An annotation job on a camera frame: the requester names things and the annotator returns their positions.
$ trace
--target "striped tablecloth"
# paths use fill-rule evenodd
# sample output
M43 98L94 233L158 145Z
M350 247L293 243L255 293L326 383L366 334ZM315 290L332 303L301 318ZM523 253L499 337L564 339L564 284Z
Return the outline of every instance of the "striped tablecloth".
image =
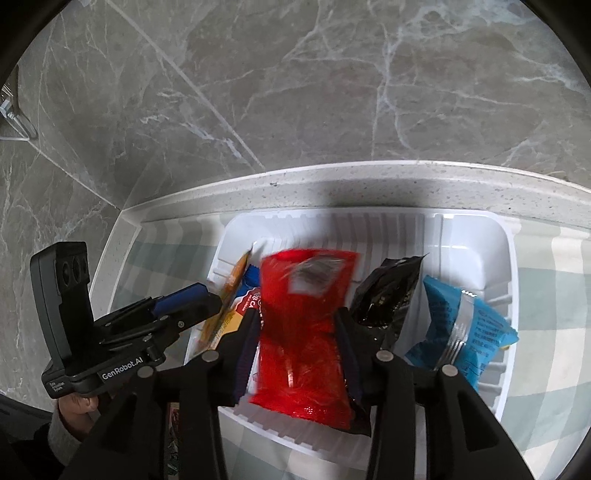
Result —
M204 281L229 215L146 223L112 309ZM591 426L591 232L505 218L519 266L519 343L502 418L534 476L554 480ZM182 362L184 345L170 354ZM363 479L365 472L305 455L220 416L233 480Z

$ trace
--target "silver bolt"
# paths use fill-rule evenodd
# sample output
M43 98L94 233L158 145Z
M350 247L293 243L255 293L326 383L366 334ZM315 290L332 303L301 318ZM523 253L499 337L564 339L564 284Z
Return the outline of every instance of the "silver bolt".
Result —
M217 353L215 350L205 350L202 354L201 354L201 359L204 362L207 363L211 363L216 361L218 358L220 358L220 354Z
M388 350L380 350L375 356L380 362L389 362L394 358L394 354Z
M138 377L140 378L150 378L154 373L154 369L149 367L148 365L144 365L138 370Z
M443 375L447 375L448 377L455 377L457 375L457 368L453 365L443 365L441 371Z

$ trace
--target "marble wall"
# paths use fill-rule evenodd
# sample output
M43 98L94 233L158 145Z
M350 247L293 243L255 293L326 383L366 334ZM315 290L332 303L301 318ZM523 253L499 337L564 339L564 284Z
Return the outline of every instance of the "marble wall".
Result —
M386 158L591 187L591 90L517 0L73 1L20 65L35 146L117 207Z
M94 273L119 210L31 145L0 142L0 391L51 409L41 385L49 361L29 262L59 240L84 240Z

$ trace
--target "blue snack package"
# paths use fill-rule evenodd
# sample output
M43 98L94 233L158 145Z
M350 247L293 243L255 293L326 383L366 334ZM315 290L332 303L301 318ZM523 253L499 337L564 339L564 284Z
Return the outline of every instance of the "blue snack package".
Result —
M416 367L429 370L437 366L460 310L462 291L436 278L425 276L423 280L431 325L426 338L413 346L406 358ZM475 298L472 324L465 346L453 365L464 375L468 383L478 390L480 375L497 352L519 340L517 332L491 306Z

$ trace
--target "red plastic wrapper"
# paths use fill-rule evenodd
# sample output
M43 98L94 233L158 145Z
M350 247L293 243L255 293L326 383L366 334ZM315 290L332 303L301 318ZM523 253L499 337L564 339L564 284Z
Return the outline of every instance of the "red plastic wrapper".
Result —
M263 260L259 373L250 402L349 428L353 411L333 314L345 303L356 259L354 252L286 250Z

